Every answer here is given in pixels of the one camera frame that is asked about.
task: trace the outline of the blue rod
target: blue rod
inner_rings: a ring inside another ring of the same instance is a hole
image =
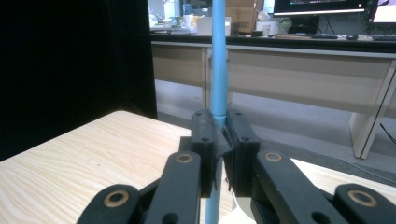
[[[225,0],[213,1],[212,17],[212,96],[211,112],[219,126],[223,128],[227,114],[228,75],[225,50]],[[212,189],[210,198],[206,200],[205,223],[219,222],[219,201],[221,190],[222,160],[219,160],[216,171],[218,190]]]

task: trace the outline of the wooden table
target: wooden table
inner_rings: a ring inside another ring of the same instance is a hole
[[[75,223],[100,190],[114,184],[142,189],[160,177],[180,136],[190,135],[190,130],[118,111],[2,161],[0,223]],[[329,169],[299,166],[326,188],[345,181]],[[232,211],[232,195],[222,186],[220,218]],[[378,183],[372,188],[396,203],[394,188]]]

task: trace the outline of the monitor screen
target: monitor screen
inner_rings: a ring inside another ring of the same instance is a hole
[[[369,22],[396,24],[396,0],[374,0]]]
[[[274,16],[289,17],[363,12],[366,3],[367,0],[276,0]]]

